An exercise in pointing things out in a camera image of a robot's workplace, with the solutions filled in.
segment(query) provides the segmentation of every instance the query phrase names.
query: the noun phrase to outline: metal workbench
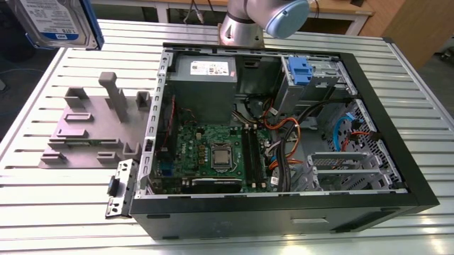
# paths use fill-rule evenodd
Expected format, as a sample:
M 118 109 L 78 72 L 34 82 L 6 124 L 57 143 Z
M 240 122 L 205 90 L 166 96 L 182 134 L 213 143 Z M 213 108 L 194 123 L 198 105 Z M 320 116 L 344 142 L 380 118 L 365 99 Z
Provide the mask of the metal workbench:
M 106 95 L 113 71 L 125 95 L 152 93 L 161 43 L 216 44 L 216 27 L 100 21 L 102 51 L 60 49 L 0 144 L 0 251 L 133 254 L 452 254 L 454 121 L 399 50 L 380 38 L 297 33 L 267 47 L 356 55 L 440 205 L 359 233 L 153 241 L 133 219 L 104 220 L 113 169 L 38 169 L 68 87 Z

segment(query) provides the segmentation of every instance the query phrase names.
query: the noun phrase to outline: power supply label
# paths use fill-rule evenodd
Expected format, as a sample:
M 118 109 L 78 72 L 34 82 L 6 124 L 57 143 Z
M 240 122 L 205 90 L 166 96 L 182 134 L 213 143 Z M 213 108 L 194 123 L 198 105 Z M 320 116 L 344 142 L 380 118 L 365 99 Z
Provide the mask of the power supply label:
M 228 62 L 192 61 L 190 75 L 225 75 L 228 76 Z
M 78 31 L 68 9 L 57 0 L 20 0 L 41 34 L 53 40 L 76 40 Z

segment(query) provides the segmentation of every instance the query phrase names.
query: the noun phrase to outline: green circuit board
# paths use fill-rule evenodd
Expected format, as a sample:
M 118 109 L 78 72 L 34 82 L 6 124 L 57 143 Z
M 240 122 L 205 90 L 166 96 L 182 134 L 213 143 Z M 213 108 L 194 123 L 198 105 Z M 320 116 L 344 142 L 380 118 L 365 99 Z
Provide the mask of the green circuit board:
M 256 130 L 256 138 L 261 147 L 269 139 L 268 131 Z M 224 169 L 212 167 L 212 150 L 218 148 L 228 150 L 230 155 L 230 167 L 225 167 Z M 265 176 L 263 158 L 260 158 L 260 165 L 263 176 Z M 180 126 L 177 129 L 176 158 L 173 164 L 166 166 L 161 165 L 161 167 L 170 168 L 164 171 L 168 177 L 229 177 L 243 181 L 243 192 L 265 192 L 268 189 L 267 187 L 261 187 L 263 184 L 256 184 L 253 188 L 251 185 L 247 185 L 241 127 L 239 126 Z

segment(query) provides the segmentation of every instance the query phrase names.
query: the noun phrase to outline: blue hard drive label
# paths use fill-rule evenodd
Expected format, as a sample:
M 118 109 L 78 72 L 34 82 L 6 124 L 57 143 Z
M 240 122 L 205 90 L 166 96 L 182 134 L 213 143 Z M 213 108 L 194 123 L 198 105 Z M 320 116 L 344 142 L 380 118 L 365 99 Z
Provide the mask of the blue hard drive label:
M 53 40 L 76 40 L 78 31 L 58 0 L 20 0 L 41 34 Z

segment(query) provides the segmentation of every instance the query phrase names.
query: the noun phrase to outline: open computer tower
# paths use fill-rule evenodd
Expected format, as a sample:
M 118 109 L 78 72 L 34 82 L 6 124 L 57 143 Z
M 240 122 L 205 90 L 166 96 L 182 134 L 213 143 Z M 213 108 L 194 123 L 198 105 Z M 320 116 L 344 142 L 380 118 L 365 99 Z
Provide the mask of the open computer tower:
M 106 218 L 153 239 L 361 231 L 437 200 L 352 54 L 165 44 Z

